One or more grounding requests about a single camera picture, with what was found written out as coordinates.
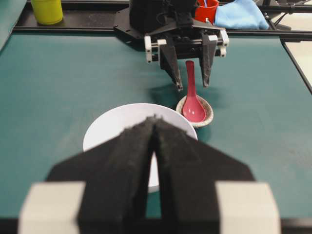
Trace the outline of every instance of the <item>small ceramic dish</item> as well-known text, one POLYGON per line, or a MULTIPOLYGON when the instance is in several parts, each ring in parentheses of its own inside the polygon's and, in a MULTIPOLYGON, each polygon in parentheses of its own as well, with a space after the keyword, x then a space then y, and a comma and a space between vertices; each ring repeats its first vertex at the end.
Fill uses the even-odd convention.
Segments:
MULTIPOLYGON (((192 126, 195 127, 195 128, 203 127, 203 126, 206 126, 206 125, 210 124, 211 121, 214 118, 214 111, 213 111, 212 107, 209 105, 209 103, 205 99, 203 99, 202 97, 200 97, 198 95, 197 95, 197 97, 198 97, 199 102, 201 103, 201 105, 203 106, 203 108, 206 111, 206 118, 202 122, 190 122, 192 124, 192 126)), ((185 100, 186 100, 186 96, 184 96, 179 101, 179 103, 177 104, 176 109, 175 109, 181 115, 183 115, 182 114, 182 109, 183 109, 185 100)))

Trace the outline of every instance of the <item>yellow cup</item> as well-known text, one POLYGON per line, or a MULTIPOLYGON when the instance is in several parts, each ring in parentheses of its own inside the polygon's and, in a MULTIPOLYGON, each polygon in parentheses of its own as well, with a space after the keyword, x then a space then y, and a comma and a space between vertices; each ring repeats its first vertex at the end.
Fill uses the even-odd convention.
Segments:
POLYGON ((60 0, 31 0, 38 23, 55 24, 63 19, 60 0))

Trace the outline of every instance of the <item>blue cloth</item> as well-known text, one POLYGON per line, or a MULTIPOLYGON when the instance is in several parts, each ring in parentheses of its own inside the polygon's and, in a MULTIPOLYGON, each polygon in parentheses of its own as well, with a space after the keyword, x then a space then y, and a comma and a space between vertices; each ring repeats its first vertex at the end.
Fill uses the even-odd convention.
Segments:
POLYGON ((268 29, 261 11, 253 0, 235 0, 219 6, 214 25, 227 29, 268 29))

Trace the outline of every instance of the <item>teal mat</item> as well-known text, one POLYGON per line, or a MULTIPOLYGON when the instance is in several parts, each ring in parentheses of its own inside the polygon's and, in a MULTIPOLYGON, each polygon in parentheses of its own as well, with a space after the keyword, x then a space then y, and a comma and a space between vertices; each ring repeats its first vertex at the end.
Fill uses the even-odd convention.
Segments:
MULTIPOLYGON (((134 102, 174 108, 187 86, 183 61, 178 93, 157 63, 115 37, 12 35, 0 64, 1 217, 16 217, 31 183, 82 151, 103 112, 134 102)), ((208 89, 197 60, 195 69, 198 93, 214 109, 199 140, 269 182, 281 217, 312 216, 312 96, 279 39, 231 38, 208 89)), ((157 201, 151 195, 149 216, 159 216, 157 201)))
POLYGON ((0 51, 9 38, 26 0, 0 0, 0 51))

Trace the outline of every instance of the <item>bowl rim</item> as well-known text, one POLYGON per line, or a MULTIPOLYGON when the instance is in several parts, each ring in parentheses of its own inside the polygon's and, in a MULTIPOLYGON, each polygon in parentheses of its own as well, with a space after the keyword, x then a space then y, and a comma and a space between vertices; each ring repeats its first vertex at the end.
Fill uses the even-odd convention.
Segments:
POLYGON ((88 148, 88 147, 86 147, 86 149, 85 149, 85 144, 84 144, 84 143, 85 143, 85 139, 87 138, 87 135, 88 135, 87 133, 88 133, 89 129, 90 129, 91 126, 96 122, 96 120, 98 120, 98 119, 99 119, 100 117, 102 117, 104 114, 107 114, 107 113, 109 113, 109 112, 116 111, 117 109, 122 109, 122 108, 124 108, 124 107, 126 107, 126 106, 136 106, 136 105, 141 105, 141 106, 142 106, 142 105, 145 105, 145 106, 157 106, 157 107, 160 107, 161 109, 167 109, 167 110, 169 110, 169 111, 172 112, 172 113, 178 114, 180 117, 182 117, 182 118, 186 121, 187 124, 189 124, 189 126, 191 126, 190 131, 192 131, 192 135, 193 135, 192 137, 194 137, 194 139, 198 140, 197 133, 196 133, 196 131, 195 131, 195 129, 194 129, 192 123, 189 122, 189 121, 187 120, 187 118, 185 118, 181 113, 179 113, 179 112, 177 112, 177 111, 175 111, 175 110, 173 110, 173 109, 171 109, 171 108, 169 108, 169 107, 166 107, 166 106, 162 106, 162 105, 158 105, 158 104, 154 104, 154 103, 138 102, 138 103, 130 103, 130 104, 125 104, 125 105, 117 106, 117 107, 115 107, 115 108, 113 108, 113 109, 110 109, 110 110, 108 110, 108 111, 103 112, 103 113, 100 114, 96 119, 94 119, 94 120, 92 121, 92 123, 88 126, 88 128, 87 128, 87 130, 86 130, 86 132, 85 132, 85 134, 84 134, 83 141, 82 141, 83 151, 86 151, 87 148, 88 148))
MULTIPOLYGON (((182 109, 183 109, 183 107, 181 108, 181 112, 179 111, 179 109, 180 109, 180 106, 185 102, 186 97, 187 97, 187 96, 185 95, 183 98, 181 98, 181 100, 180 100, 180 101, 178 102, 178 104, 176 105, 175 111, 178 112, 180 115, 182 115, 182 109)), ((211 110, 211 114, 210 114, 210 117, 207 118, 207 119, 205 119, 204 121, 201 121, 201 122, 191 122, 191 121, 189 121, 189 122, 191 123, 191 125, 192 125, 193 127, 203 127, 203 126, 206 126, 206 125, 210 124, 210 123, 213 121, 213 119, 214 119, 214 111, 213 111, 212 106, 209 104, 209 102, 207 102, 204 98, 202 98, 202 97, 199 96, 199 95, 197 95, 197 97, 200 98, 201 100, 203 100, 204 102, 206 102, 206 103, 208 104, 209 109, 211 110)))

